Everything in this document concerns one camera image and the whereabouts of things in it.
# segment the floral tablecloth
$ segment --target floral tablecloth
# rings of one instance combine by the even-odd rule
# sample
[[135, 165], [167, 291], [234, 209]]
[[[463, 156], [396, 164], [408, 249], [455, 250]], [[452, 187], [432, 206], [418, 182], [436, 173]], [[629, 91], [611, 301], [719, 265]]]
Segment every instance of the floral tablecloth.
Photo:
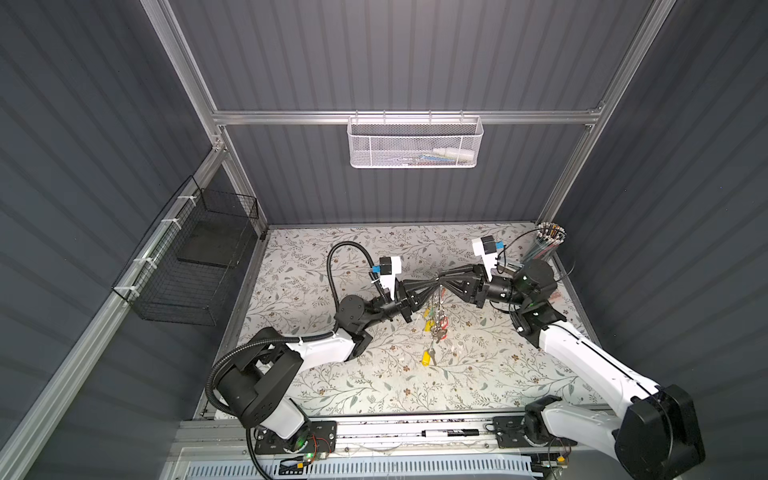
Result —
[[[283, 335], [330, 327], [334, 308], [325, 260], [341, 240], [361, 243], [374, 260], [400, 255], [399, 277], [424, 279], [440, 269], [477, 262], [472, 238], [493, 235], [508, 242], [531, 228], [529, 223], [494, 223], [275, 230], [240, 343], [265, 326]], [[532, 237], [513, 245], [509, 259], [521, 257]], [[368, 270], [358, 250], [339, 249], [333, 260], [339, 298], [351, 293], [373, 297]], [[373, 341], [362, 356], [300, 373], [287, 395], [309, 415], [503, 409], [548, 393], [575, 404], [603, 402], [570, 369], [518, 336], [506, 314], [488, 303], [480, 310], [451, 293], [445, 301], [450, 325], [447, 338], [435, 348], [436, 365], [421, 363], [431, 336], [423, 331], [425, 320], [418, 313], [410, 324], [398, 318], [369, 329]], [[563, 286], [551, 301], [584, 332]]]

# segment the black cable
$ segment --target black cable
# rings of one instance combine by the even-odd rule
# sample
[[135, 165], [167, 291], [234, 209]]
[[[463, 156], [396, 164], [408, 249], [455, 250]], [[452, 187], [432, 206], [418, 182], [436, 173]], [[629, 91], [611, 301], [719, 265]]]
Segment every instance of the black cable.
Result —
[[208, 378], [205, 381], [205, 397], [208, 399], [208, 402], [217, 410], [220, 410], [221, 412], [224, 412], [228, 415], [237, 416], [235, 415], [235, 412], [232, 411], [228, 406], [224, 405], [222, 402], [219, 401], [218, 398], [214, 395], [214, 380], [216, 379], [216, 376], [219, 374], [219, 370], [221, 370], [221, 367], [224, 366], [225, 363], [229, 362], [232, 357], [237, 355], [238, 353], [242, 352], [243, 350], [251, 349], [256, 346], [263, 346], [263, 345], [269, 345], [269, 344], [275, 344], [275, 343], [298, 343], [299, 341], [306, 341], [306, 342], [313, 342], [315, 340], [322, 340], [333, 336], [333, 332], [325, 332], [320, 333], [319, 335], [310, 335], [310, 336], [284, 336], [279, 339], [260, 339], [256, 342], [252, 343], [246, 343], [245, 345], [238, 346], [236, 349], [231, 350], [224, 355], [221, 356], [220, 359], [216, 363], [214, 363], [214, 366], [211, 367], [210, 373], [208, 374]]
[[571, 272], [574, 271], [574, 268], [576, 268], [576, 260], [574, 260], [574, 266], [571, 267], [571, 269], [568, 271], [568, 273], [566, 273], [565, 275], [561, 276], [560, 278], [558, 278], [554, 282], [557, 283], [557, 282], [560, 282], [563, 279], [568, 278], [568, 275], [571, 275]]
[[509, 322], [512, 324], [512, 326], [515, 326], [515, 319], [512, 318], [512, 295], [510, 295], [507, 298], [507, 313], [509, 313]]
[[[549, 441], [549, 445], [547, 446], [547, 462], [549, 462], [550, 472], [552, 472], [552, 476], [553, 477], [555, 477], [554, 469], [555, 468], [560, 468], [560, 465], [559, 465], [559, 462], [558, 462], [557, 459], [555, 459], [555, 462], [556, 462], [555, 463], [555, 467], [552, 466], [552, 457], [550, 456], [550, 451], [552, 449], [552, 444], [554, 443], [555, 440], [558, 440], [560, 442], [560, 445], [563, 447], [563, 449], [565, 449], [565, 442], [563, 442], [563, 439], [561, 437], [553, 437], [552, 440]], [[571, 454], [570, 452], [566, 452], [566, 453], [562, 454], [562, 456], [563, 456], [563, 458], [568, 458], [568, 456], [570, 454]]]
[[270, 475], [264, 471], [264, 468], [259, 465], [259, 460], [256, 458], [256, 453], [253, 451], [253, 440], [250, 436], [251, 429], [245, 429], [245, 443], [248, 445], [248, 455], [250, 455], [250, 461], [253, 463], [253, 466], [256, 467], [256, 471], [259, 472], [259, 475], [264, 477], [264, 480], [274, 480], [274, 478], [270, 477]]
[[506, 309], [506, 310], [502, 310], [502, 309], [498, 308], [496, 305], [494, 305], [494, 304], [493, 304], [493, 300], [489, 300], [489, 301], [488, 301], [488, 304], [491, 306], [491, 308], [493, 308], [493, 309], [496, 309], [496, 310], [498, 310], [499, 312], [502, 312], [502, 313], [509, 313], [509, 309]]
[[[343, 242], [338, 242], [336, 245], [331, 247], [331, 250], [328, 252], [328, 258], [326, 258], [326, 275], [328, 276], [328, 283], [331, 287], [331, 296], [333, 296], [333, 303], [336, 305], [336, 309], [339, 309], [339, 295], [336, 293], [336, 285], [333, 284], [333, 273], [331, 272], [331, 263], [333, 263], [333, 254], [341, 247], [349, 246], [349, 247], [355, 247], [357, 250], [360, 250], [363, 255], [366, 256], [366, 260], [368, 260], [368, 264], [370, 265], [371, 269], [373, 269], [373, 259], [371, 258], [371, 254], [368, 253], [368, 250], [363, 245], [360, 245], [357, 242], [352, 242], [350, 240], [344, 240]], [[368, 276], [371, 277], [371, 280], [373, 281], [373, 284], [376, 286], [376, 291], [379, 292], [379, 295], [384, 296], [384, 287], [382, 287], [381, 282], [379, 281], [379, 274], [374, 273], [373, 270], [368, 272]], [[392, 292], [392, 299], [394, 300], [395, 293]]]
[[511, 242], [507, 243], [506, 245], [504, 245], [504, 248], [502, 248], [502, 251], [499, 252], [499, 255], [501, 255], [502, 253], [504, 254], [504, 267], [506, 268], [506, 266], [507, 266], [507, 254], [505, 252], [507, 251], [507, 249], [509, 247], [512, 246], [513, 243], [515, 243], [516, 241], [520, 240], [522, 237], [528, 235], [529, 233], [542, 232], [544, 230], [551, 230], [551, 228], [535, 228], [533, 230], [529, 230], [529, 231], [527, 231], [525, 233], [519, 234], [513, 241], [511, 241]]

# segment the mounting plate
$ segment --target mounting plate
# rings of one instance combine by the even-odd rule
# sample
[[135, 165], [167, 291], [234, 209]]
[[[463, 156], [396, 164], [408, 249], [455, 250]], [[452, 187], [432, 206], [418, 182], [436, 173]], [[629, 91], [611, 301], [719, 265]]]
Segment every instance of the mounting plate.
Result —
[[[317, 439], [317, 455], [320, 453], [333, 453], [336, 450], [336, 422], [312, 422], [310, 424], [310, 436], [314, 435]], [[279, 455], [288, 452], [286, 449], [290, 445], [288, 442], [277, 436], [271, 430], [259, 430], [256, 436], [257, 455]], [[310, 438], [307, 440], [304, 448], [299, 453], [312, 453], [315, 451], [315, 443]]]
[[[537, 444], [528, 440], [523, 429], [522, 415], [509, 416], [509, 417], [493, 417], [493, 428], [495, 432], [496, 442], [500, 449], [519, 449], [521, 447], [530, 446], [547, 446], [547, 444]], [[577, 442], [570, 439], [562, 439], [565, 446], [578, 445]], [[560, 445], [560, 442], [556, 442], [553, 445]]]

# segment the marker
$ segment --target marker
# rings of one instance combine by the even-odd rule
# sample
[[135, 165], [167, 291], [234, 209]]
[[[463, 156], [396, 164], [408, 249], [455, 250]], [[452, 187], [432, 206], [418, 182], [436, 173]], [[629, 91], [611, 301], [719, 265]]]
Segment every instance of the marker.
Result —
[[422, 430], [422, 437], [476, 437], [480, 435], [477, 429], [459, 430]]

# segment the black wire basket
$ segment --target black wire basket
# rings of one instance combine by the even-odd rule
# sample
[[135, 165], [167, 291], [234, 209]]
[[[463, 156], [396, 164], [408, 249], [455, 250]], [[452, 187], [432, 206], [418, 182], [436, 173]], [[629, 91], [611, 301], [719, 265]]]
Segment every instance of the black wire basket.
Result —
[[142, 319], [228, 321], [258, 241], [256, 198], [198, 189], [168, 223], [130, 285], [113, 285]]

